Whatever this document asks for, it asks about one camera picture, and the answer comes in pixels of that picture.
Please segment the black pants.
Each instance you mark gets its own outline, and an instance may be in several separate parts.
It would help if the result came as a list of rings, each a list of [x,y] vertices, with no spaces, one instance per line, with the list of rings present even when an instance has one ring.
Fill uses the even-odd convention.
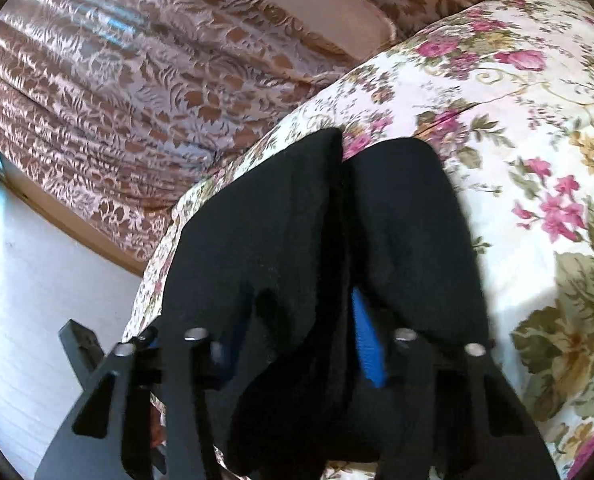
[[[205,328],[221,469],[316,479],[331,460],[368,462],[352,442],[355,290],[384,335],[409,327],[444,347],[489,338],[470,233],[420,140],[345,158],[338,130],[312,133],[186,224],[163,294],[163,395],[185,378],[184,334]]]

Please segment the wooden bed frame edge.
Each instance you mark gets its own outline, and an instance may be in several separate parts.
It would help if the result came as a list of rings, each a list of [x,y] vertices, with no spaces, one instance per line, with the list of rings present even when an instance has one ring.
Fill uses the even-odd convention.
[[[145,263],[137,261],[99,233],[93,226],[79,218],[74,212],[62,206],[58,200],[45,193],[42,188],[28,179],[16,166],[0,153],[0,181],[33,211],[50,222],[52,226],[76,240],[96,255],[137,276],[142,276]]]

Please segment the brown pink damask bedspread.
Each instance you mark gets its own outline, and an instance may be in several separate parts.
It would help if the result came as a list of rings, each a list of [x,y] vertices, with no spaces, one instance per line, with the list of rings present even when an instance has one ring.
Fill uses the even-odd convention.
[[[374,53],[484,0],[7,0],[0,153],[137,261],[197,181]]]

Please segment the floral white bed sheet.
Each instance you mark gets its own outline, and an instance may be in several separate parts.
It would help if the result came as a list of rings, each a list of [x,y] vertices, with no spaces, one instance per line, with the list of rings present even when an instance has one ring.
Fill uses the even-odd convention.
[[[491,0],[443,18],[299,106],[190,188],[146,266],[124,332],[161,309],[184,224],[213,194],[307,134],[355,155],[413,136],[460,196],[495,323],[496,359],[559,474],[594,457],[594,10]]]

